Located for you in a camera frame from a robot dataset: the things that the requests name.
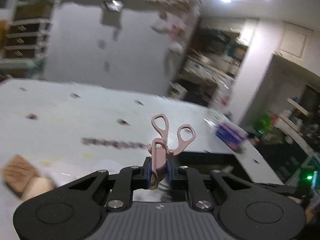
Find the green plastic bag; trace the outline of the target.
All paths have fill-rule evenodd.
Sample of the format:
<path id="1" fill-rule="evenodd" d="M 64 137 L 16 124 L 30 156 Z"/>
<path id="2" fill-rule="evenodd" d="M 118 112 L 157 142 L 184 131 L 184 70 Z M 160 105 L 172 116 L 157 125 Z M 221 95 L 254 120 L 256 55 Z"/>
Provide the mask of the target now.
<path id="1" fill-rule="evenodd" d="M 257 137 L 263 135 L 268 131 L 272 118 L 267 114 L 262 114 L 258 120 L 254 123 L 254 130 Z"/>

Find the black cardboard box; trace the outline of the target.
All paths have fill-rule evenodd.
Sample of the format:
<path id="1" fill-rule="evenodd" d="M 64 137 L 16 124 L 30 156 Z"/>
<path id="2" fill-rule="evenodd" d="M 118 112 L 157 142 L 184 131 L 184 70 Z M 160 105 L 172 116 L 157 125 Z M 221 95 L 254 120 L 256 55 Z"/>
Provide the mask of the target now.
<path id="1" fill-rule="evenodd" d="M 182 152 L 174 157 L 175 163 L 197 169 L 201 174 L 219 170 L 240 179 L 252 182 L 245 169 L 233 154 L 210 152 Z"/>

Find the purple tissue pack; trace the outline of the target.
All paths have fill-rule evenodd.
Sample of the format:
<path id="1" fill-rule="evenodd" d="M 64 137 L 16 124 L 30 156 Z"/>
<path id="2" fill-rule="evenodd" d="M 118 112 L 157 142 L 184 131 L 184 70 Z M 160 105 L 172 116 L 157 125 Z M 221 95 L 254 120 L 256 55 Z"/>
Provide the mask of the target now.
<path id="1" fill-rule="evenodd" d="M 231 122 L 223 122 L 219 124 L 215 134 L 235 152 L 240 150 L 242 143 L 248 136 L 246 131 Z"/>

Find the white drawer cabinet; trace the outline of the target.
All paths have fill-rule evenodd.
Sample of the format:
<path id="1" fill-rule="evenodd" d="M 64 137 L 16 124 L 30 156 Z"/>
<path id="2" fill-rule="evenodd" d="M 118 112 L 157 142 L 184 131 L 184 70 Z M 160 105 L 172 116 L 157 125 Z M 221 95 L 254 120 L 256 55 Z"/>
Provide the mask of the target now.
<path id="1" fill-rule="evenodd" d="M 52 22 L 45 18 L 8 24 L 1 56 L 1 70 L 34 69 L 46 57 Z"/>

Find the wooden engraved coaster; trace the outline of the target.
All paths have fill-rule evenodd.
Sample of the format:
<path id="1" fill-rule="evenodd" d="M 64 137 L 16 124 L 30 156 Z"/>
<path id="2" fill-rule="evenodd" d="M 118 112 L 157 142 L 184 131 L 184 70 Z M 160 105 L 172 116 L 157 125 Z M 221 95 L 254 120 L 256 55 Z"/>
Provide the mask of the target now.
<path id="1" fill-rule="evenodd" d="M 14 155 L 2 168 L 1 176 L 7 187 L 22 201 L 30 182 L 40 175 L 29 161 L 21 155 Z"/>

